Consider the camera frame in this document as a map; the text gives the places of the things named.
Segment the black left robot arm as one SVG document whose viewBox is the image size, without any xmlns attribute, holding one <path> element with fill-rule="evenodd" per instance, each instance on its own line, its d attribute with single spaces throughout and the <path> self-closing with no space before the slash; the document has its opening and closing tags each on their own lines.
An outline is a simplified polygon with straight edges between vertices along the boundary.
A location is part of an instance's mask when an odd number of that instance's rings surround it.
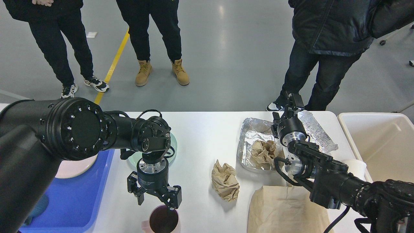
<svg viewBox="0 0 414 233">
<path fill-rule="evenodd" d="M 161 112 L 148 119 L 104 112 L 81 97 L 14 102 L 1 111 L 1 232 L 16 233 L 57 174 L 62 161 L 81 161 L 101 150 L 121 149 L 142 158 L 128 177 L 138 203 L 156 196 L 179 208 L 181 187 L 168 184 L 171 128 Z"/>
</svg>

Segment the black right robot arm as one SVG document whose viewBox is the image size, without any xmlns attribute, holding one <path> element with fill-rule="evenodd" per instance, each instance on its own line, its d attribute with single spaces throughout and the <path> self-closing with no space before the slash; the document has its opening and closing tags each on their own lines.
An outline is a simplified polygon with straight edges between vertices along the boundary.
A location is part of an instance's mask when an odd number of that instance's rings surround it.
<svg viewBox="0 0 414 233">
<path fill-rule="evenodd" d="M 412 233 L 414 231 L 414 186 L 411 182 L 388 179 L 373 183 L 348 172 L 348 165 L 319 151 L 298 118 L 304 110 L 300 94 L 287 93 L 283 115 L 273 112 L 271 130 L 288 150 L 285 158 L 274 159 L 275 169 L 289 184 L 304 187 L 310 200 L 328 209 L 346 209 L 325 230 L 329 232 L 349 211 L 362 233 Z M 370 230 L 364 227 L 370 224 Z"/>
</svg>

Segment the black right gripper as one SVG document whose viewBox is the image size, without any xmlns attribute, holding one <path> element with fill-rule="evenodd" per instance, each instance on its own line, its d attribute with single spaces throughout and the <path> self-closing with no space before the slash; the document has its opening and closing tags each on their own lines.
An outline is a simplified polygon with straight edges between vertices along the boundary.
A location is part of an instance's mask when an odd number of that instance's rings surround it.
<svg viewBox="0 0 414 233">
<path fill-rule="evenodd" d="M 287 147 L 292 141 L 306 140 L 308 135 L 298 118 L 298 113 L 305 109 L 302 97 L 299 93 L 286 92 L 288 103 L 284 107 L 284 114 L 279 116 L 278 112 L 272 112 L 273 124 L 271 131 L 275 138 L 280 140 L 281 145 Z"/>
</svg>

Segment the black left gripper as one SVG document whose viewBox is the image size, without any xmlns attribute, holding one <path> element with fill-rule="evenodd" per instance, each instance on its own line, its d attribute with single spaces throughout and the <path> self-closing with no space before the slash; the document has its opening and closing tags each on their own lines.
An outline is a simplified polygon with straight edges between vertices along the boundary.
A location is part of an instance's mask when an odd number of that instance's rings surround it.
<svg viewBox="0 0 414 233">
<path fill-rule="evenodd" d="M 127 177 L 127 190 L 136 197 L 138 205 L 142 205 L 147 190 L 157 194 L 158 199 L 168 208 L 179 208 L 182 202 L 181 186 L 169 186 L 168 165 L 169 162 L 165 158 L 155 164 L 146 163 L 142 158 L 137 161 L 136 171 Z"/>
</svg>

